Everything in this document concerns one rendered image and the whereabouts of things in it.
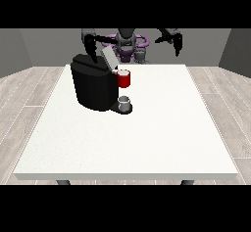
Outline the pale grey machine lid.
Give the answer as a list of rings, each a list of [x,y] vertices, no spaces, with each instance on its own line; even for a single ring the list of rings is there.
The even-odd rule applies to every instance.
[[[107,46],[106,48],[103,48],[101,50],[101,54],[103,58],[105,59],[110,70],[114,70],[118,66],[119,61],[111,46]]]

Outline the small grey cup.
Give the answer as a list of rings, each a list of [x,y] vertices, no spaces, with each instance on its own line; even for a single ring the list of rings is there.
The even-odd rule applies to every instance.
[[[128,96],[121,96],[118,99],[119,110],[121,112],[127,112],[130,109],[130,99]]]

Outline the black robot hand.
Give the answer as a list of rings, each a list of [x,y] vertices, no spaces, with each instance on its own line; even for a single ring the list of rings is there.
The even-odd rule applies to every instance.
[[[91,57],[94,63],[97,63],[96,42],[111,43],[112,39],[109,37],[101,35],[92,35],[92,34],[87,34],[84,36],[85,51]]]
[[[155,40],[156,43],[162,43],[162,42],[168,42],[170,44],[174,45],[175,51],[176,51],[176,56],[179,55],[181,49],[182,49],[182,34],[181,33],[177,33],[174,35],[170,35],[170,34],[162,34],[161,37],[158,37]]]

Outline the small grey coffee pod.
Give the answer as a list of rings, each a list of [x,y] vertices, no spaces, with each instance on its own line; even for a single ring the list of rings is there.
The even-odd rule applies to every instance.
[[[143,64],[145,62],[146,50],[144,48],[137,48],[134,51],[134,60],[137,63]]]

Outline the red pod holder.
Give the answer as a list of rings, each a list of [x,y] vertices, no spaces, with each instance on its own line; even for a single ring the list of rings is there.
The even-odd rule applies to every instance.
[[[118,70],[117,71],[118,86],[121,88],[127,88],[130,86],[130,71]]]

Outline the black coffee machine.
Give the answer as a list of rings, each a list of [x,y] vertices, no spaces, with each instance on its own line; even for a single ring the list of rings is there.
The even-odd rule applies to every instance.
[[[117,71],[111,71],[101,56],[94,63],[90,56],[78,54],[73,57],[71,71],[78,102],[84,107],[99,112],[114,111],[121,115],[132,112],[132,104],[127,112],[119,110],[119,87]]]

